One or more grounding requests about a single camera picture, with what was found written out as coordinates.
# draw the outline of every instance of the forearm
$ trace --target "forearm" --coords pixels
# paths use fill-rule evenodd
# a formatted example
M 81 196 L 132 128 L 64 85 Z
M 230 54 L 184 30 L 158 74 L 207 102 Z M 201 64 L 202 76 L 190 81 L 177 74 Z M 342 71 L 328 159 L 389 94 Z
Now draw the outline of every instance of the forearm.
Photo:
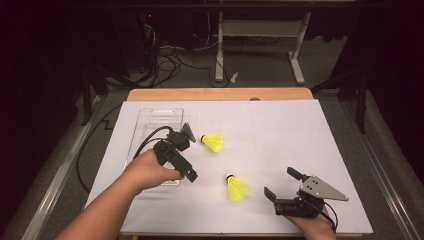
M 56 239 L 115 239 L 134 196 L 125 179 L 118 178 Z

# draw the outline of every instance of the shuttlecock feathers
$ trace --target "shuttlecock feathers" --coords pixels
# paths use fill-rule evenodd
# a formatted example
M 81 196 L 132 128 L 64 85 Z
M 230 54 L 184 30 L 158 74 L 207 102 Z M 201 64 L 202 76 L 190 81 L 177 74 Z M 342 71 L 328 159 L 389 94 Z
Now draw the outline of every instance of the shuttlecock feathers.
M 228 196 L 233 202 L 243 199 L 250 191 L 250 187 L 246 183 L 240 181 L 231 174 L 227 176 L 227 184 Z
M 212 152 L 217 153 L 221 150 L 224 144 L 224 136 L 220 133 L 203 135 L 200 141 L 204 143 Z

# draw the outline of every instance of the hand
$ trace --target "hand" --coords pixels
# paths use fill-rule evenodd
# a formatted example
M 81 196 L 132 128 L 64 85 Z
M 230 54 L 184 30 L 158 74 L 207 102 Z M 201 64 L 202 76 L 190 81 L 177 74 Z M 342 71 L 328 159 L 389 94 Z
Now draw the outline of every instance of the hand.
M 323 212 L 328 215 L 327 209 L 324 207 Z M 294 223 L 305 235 L 308 240 L 333 240 L 336 239 L 331 223 L 318 214 L 315 218 L 300 218 L 285 216 L 290 222 Z
M 157 187 L 165 181 L 183 178 L 177 170 L 159 165 L 155 152 L 149 149 L 133 159 L 118 180 L 129 184 L 136 196 L 143 190 Z

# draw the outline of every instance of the white paper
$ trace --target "white paper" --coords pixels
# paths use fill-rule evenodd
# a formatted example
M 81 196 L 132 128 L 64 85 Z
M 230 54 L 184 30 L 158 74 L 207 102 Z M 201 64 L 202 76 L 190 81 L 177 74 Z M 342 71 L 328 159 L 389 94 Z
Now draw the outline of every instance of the white paper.
M 221 133 L 224 144 L 213 153 L 199 141 L 191 143 L 182 155 L 198 178 L 144 191 L 133 201 L 122 233 L 299 233 L 275 215 L 273 203 L 264 195 L 266 186 L 277 198 L 296 197 L 301 182 L 286 173 L 287 167 L 319 176 L 349 197 L 348 202 L 326 200 L 337 212 L 338 233 L 372 232 L 316 100 L 125 102 L 88 203 L 122 172 L 142 108 L 182 108 L 183 122 L 190 123 L 195 136 Z M 239 202 L 228 199 L 229 172 L 251 188 Z

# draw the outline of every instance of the power cord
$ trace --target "power cord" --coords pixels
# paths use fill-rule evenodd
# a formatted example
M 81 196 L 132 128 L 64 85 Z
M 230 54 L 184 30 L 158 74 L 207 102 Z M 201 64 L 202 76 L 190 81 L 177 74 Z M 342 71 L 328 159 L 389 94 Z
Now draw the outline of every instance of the power cord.
M 90 193 L 91 189 L 89 187 L 87 187 L 87 185 L 84 183 L 84 181 L 82 180 L 81 177 L 81 173 L 80 173 L 80 159 L 81 159 L 81 154 L 84 151 L 85 146 L 87 145 L 88 140 L 91 138 L 91 136 L 93 135 L 93 133 L 95 132 L 95 130 L 97 129 L 97 127 L 100 126 L 100 124 L 105 123 L 105 128 L 104 130 L 113 130 L 113 127 L 109 127 L 109 120 L 106 120 L 106 118 L 116 109 L 120 108 L 122 106 L 122 104 L 119 104 L 118 106 L 114 107 L 112 110 L 110 110 L 108 113 L 106 113 L 102 119 L 100 119 L 100 121 L 94 126 L 94 128 L 91 130 L 90 134 L 87 136 L 87 138 L 84 140 L 84 144 L 81 147 L 81 150 L 78 153 L 78 157 L 77 157 L 77 163 L 76 163 L 76 171 L 77 171 L 77 175 L 78 175 L 78 181 L 80 182 L 81 186 L 84 188 L 85 191 L 87 191 L 88 193 Z

